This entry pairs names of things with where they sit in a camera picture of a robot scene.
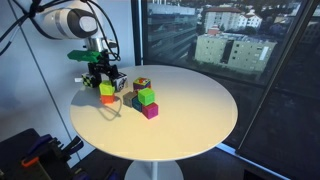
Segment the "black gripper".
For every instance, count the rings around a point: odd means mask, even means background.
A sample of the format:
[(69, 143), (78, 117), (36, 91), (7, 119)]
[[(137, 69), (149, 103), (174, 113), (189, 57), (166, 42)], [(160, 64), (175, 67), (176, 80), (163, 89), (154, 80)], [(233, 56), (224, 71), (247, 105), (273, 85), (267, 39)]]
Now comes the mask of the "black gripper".
[(96, 72), (109, 72), (110, 79), (116, 79), (119, 75), (118, 68), (116, 65), (109, 63), (109, 57), (107, 53), (100, 53), (99, 61), (97, 63), (88, 63), (89, 74), (92, 78), (97, 80)]

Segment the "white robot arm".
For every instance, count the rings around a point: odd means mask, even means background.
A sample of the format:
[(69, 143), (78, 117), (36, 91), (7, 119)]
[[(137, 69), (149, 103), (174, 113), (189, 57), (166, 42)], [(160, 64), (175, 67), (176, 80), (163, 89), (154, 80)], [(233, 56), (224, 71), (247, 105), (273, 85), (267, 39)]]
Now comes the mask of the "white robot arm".
[(87, 62), (94, 80), (99, 80), (101, 74), (111, 80), (119, 77), (117, 66), (110, 64), (120, 60), (119, 45), (107, 39), (102, 18), (109, 18), (97, 0), (52, 0), (43, 5), (33, 2), (29, 12), (45, 37), (85, 41), (85, 50), (72, 50), (67, 57)]

